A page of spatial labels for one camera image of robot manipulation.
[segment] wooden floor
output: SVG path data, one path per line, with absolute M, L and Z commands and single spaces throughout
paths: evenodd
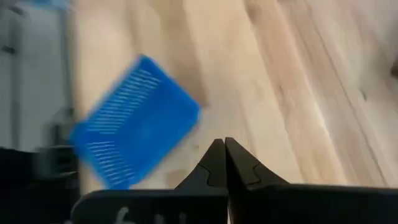
M 226 136 L 289 182 L 398 187 L 397 12 L 394 0 L 75 0 L 79 116 L 146 54 L 203 113 L 136 188 L 175 187 Z M 84 192 L 101 188 L 82 173 Z

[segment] black object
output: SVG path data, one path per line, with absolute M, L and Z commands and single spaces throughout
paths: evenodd
M 216 139 L 175 190 L 93 192 L 72 221 L 227 223 L 227 206 L 232 224 L 398 222 L 398 190 L 289 184 L 233 138 Z
M 227 223 L 225 146 L 216 139 L 175 190 L 102 190 L 83 196 L 74 224 Z
M 0 216 L 6 223 L 65 223 L 80 198 L 77 158 L 54 120 L 39 153 L 0 149 Z

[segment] wood grain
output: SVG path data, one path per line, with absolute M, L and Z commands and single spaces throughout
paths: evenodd
M 395 11 L 377 20 L 382 1 L 371 12 L 375 0 L 76 0 L 78 114 L 146 54 L 203 111 L 134 188 L 175 187 L 226 136 L 289 182 L 396 186 L 395 31 L 382 34 Z M 83 192 L 102 188 L 82 172 Z

